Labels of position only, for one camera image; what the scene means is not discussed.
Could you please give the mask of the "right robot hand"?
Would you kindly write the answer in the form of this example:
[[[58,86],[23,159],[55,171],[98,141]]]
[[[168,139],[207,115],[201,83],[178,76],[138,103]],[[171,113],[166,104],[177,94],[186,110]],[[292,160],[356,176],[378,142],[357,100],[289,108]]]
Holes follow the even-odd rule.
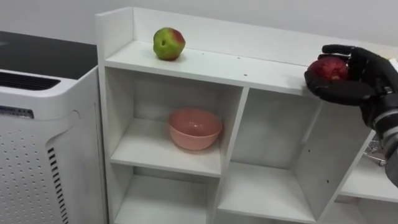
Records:
[[[324,45],[318,58],[325,57],[346,62],[348,79],[327,80],[318,72],[307,70],[304,73],[307,88],[324,101],[360,107],[365,125],[373,129],[388,91],[397,99],[397,70],[388,59],[361,47]]]

